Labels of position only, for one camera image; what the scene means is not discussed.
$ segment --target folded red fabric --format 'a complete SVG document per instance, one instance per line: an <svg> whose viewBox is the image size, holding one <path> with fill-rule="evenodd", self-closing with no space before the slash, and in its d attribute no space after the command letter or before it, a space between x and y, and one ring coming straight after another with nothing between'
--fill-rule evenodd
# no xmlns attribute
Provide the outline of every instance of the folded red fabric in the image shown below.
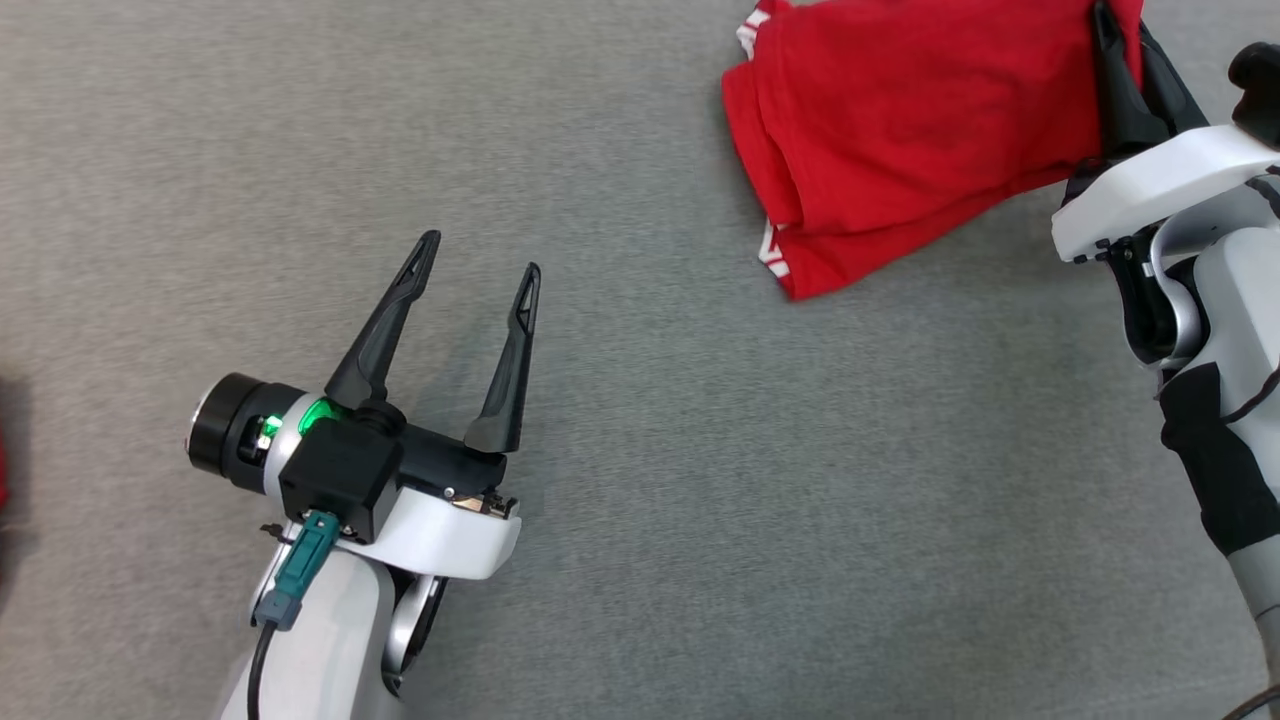
<svg viewBox="0 0 1280 720"><path fill-rule="evenodd" d="M722 87L787 293L856 282L1097 155L1093 1L764 0ZM1142 0L1111 6L1140 78Z"/></svg>

